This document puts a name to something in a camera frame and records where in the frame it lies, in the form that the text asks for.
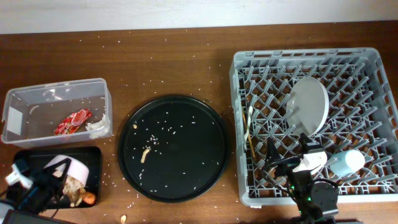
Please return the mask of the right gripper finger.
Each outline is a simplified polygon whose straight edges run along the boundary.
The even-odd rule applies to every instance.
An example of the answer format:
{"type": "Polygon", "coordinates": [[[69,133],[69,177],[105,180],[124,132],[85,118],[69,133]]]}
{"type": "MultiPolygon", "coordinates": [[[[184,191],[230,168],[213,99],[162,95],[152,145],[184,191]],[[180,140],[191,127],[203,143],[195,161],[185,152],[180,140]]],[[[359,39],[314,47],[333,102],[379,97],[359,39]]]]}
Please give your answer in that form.
{"type": "Polygon", "coordinates": [[[305,133],[301,133],[298,140],[302,146],[302,152],[309,152],[310,150],[320,148],[320,143],[312,141],[305,133]]]}
{"type": "Polygon", "coordinates": [[[280,164],[281,156],[271,138],[267,139],[266,166],[275,167],[280,164]]]}

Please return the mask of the pink bowl with food scraps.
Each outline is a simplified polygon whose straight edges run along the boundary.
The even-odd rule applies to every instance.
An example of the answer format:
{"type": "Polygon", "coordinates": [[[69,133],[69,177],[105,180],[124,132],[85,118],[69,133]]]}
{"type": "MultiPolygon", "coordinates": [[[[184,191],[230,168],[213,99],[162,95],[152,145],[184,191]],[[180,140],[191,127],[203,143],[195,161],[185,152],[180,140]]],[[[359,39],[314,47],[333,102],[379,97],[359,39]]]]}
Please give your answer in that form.
{"type": "Polygon", "coordinates": [[[58,155],[55,156],[46,166],[52,166],[58,162],[61,162],[64,159],[70,159],[71,163],[69,166],[69,169],[67,171],[67,175],[69,175],[70,177],[73,177],[74,179],[78,180],[80,183],[83,184],[83,186],[86,185],[87,183],[87,179],[88,179],[88,175],[89,175],[89,169],[87,168],[86,165],[84,165],[82,162],[80,162],[77,159],[74,159],[70,156],[64,156],[64,155],[58,155]]]}

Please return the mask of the wooden chopstick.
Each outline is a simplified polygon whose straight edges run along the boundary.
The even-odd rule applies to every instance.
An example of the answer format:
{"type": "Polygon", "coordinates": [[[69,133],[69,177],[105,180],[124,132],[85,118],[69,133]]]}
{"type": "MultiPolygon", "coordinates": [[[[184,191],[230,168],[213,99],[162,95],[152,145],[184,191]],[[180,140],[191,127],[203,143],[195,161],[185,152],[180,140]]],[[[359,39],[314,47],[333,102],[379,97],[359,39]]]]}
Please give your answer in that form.
{"type": "Polygon", "coordinates": [[[245,128],[244,138],[245,138],[245,141],[247,141],[249,143],[249,147],[250,147],[250,150],[251,150],[252,158],[255,159],[256,155],[255,155],[255,152],[254,152],[254,148],[253,148],[252,141],[251,141],[251,136],[250,136],[250,133],[249,133],[249,124],[246,121],[246,117],[245,117],[244,112],[242,112],[242,116],[243,116],[243,124],[244,124],[244,128],[245,128]]]}

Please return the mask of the light blue plastic cup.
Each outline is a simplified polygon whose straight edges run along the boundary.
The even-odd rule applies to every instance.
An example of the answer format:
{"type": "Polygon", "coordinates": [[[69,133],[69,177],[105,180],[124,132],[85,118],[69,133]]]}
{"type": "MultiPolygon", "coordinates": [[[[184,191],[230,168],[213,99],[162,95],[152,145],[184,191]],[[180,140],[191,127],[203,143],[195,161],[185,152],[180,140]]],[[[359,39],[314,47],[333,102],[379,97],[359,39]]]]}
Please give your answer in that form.
{"type": "Polygon", "coordinates": [[[333,157],[330,170],[338,177],[346,177],[359,171],[365,165],[365,157],[360,151],[351,149],[339,152],[333,157]]]}

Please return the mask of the grey round plate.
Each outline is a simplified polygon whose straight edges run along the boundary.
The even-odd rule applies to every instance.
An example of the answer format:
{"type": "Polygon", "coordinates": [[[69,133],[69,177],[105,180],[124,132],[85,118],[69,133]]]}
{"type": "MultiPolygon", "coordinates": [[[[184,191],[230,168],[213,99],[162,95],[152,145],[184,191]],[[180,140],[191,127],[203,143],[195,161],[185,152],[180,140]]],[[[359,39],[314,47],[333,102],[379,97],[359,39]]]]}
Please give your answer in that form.
{"type": "Polygon", "coordinates": [[[287,123],[293,133],[311,136],[319,132],[326,122],[329,97],[326,88],[316,78],[300,79],[292,88],[286,104],[286,112],[292,111],[287,123]]]}

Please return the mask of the orange carrot piece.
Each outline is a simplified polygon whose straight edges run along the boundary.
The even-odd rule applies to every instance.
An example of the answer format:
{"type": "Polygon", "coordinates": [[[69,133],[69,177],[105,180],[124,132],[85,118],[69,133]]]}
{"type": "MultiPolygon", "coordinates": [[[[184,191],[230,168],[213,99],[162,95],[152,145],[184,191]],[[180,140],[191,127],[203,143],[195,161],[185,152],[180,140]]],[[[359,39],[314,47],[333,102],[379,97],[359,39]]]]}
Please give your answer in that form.
{"type": "Polygon", "coordinates": [[[94,205],[96,203],[96,195],[94,193],[91,193],[91,192],[85,192],[82,195],[82,199],[88,205],[94,205]]]}

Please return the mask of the red snack wrapper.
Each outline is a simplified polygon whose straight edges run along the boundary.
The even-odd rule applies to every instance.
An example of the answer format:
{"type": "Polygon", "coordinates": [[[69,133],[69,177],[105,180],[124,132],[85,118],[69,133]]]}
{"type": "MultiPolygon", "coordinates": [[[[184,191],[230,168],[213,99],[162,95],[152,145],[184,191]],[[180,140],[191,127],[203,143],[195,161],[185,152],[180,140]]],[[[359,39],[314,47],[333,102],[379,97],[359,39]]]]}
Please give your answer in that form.
{"type": "Polygon", "coordinates": [[[75,133],[91,116],[92,112],[89,109],[82,109],[72,113],[58,124],[57,128],[54,130],[54,135],[75,133]]]}

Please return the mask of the white tissue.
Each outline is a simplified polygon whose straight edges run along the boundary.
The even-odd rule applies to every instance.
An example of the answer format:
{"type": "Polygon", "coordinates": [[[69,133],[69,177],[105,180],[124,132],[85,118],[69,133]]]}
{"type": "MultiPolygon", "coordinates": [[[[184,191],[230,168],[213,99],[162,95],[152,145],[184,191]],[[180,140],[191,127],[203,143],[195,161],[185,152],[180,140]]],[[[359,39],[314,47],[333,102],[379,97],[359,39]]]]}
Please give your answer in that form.
{"type": "Polygon", "coordinates": [[[87,123],[85,128],[89,132],[90,139],[105,138],[111,134],[111,122],[108,117],[103,114],[102,119],[95,123],[87,123]]]}

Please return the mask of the white plastic fork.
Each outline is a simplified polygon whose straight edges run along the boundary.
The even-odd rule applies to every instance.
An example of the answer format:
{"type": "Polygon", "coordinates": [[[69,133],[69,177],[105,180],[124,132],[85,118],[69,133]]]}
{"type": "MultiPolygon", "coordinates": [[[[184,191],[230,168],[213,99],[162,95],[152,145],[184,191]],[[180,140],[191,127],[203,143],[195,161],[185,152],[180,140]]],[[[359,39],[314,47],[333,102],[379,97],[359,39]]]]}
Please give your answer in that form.
{"type": "Polygon", "coordinates": [[[251,117],[252,117],[252,113],[253,113],[253,107],[250,106],[248,109],[248,113],[247,113],[247,123],[249,124],[249,133],[250,133],[250,126],[251,126],[251,117]]]}

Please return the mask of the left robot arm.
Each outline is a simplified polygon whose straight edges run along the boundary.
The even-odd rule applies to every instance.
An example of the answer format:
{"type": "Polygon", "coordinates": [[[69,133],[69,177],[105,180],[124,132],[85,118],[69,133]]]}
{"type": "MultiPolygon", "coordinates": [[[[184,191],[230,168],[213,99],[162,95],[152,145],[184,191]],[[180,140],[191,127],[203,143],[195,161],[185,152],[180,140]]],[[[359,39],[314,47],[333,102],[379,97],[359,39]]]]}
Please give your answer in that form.
{"type": "Polygon", "coordinates": [[[65,223],[64,220],[42,216],[51,202],[59,203],[72,160],[62,159],[41,170],[30,169],[19,159],[6,177],[9,186],[18,185],[22,195],[16,200],[1,198],[1,223],[65,223]]]}

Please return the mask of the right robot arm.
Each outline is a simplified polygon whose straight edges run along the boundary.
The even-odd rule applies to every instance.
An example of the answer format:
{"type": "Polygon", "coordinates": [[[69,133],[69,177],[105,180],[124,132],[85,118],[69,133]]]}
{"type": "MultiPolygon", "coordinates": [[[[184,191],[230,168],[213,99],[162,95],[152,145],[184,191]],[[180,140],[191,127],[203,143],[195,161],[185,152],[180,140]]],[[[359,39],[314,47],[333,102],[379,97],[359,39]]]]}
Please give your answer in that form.
{"type": "Polygon", "coordinates": [[[315,175],[327,162],[323,146],[302,133],[302,150],[296,156],[283,158],[271,138],[261,174],[272,186],[286,193],[297,205],[297,223],[335,223],[338,214],[338,184],[315,175]]]}

